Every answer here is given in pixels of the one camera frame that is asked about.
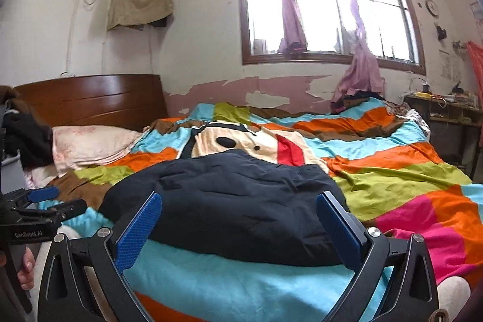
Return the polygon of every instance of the window sill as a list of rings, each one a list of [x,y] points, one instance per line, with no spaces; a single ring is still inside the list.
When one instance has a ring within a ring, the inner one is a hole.
[[[248,55],[243,57],[243,65],[260,65],[264,63],[288,63],[288,62],[313,62],[313,63],[337,63],[340,65],[350,65],[352,55],[336,53],[302,53],[287,57],[282,54]],[[379,67],[399,71],[411,71],[415,74],[426,75],[426,69],[420,65],[410,65],[408,63],[390,61],[377,58]]]

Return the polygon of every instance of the clock face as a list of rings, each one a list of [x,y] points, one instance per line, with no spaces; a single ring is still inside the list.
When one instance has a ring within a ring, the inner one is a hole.
[[[439,17],[440,11],[439,11],[438,6],[436,6],[436,3],[434,1],[427,0],[426,1],[426,7],[433,17]]]

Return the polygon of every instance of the blue textured pad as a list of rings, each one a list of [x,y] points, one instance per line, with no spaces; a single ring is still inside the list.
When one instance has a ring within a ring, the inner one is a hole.
[[[47,201],[48,199],[57,198],[59,195],[59,189],[56,186],[44,187],[43,189],[32,190],[27,199],[33,203],[37,204],[42,201]]]
[[[161,216],[161,196],[152,193],[136,213],[116,244],[114,264],[122,273],[134,265],[149,234]]]
[[[363,262],[360,236],[364,234],[332,193],[320,194],[315,203],[315,210],[344,266],[358,271]]]

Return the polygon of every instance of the hand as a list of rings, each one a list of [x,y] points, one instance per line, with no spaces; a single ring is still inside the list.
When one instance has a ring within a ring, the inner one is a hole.
[[[0,251],[0,267],[7,263],[7,256],[3,251]],[[17,278],[20,286],[24,291],[29,291],[33,288],[33,267],[35,266],[35,259],[32,251],[25,247],[25,254],[22,258],[22,269],[18,272]]]

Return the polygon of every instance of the wooden headboard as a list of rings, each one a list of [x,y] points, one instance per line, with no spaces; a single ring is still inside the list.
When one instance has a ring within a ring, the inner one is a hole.
[[[141,131],[168,116],[158,75],[59,78],[15,90],[51,126],[101,124]]]

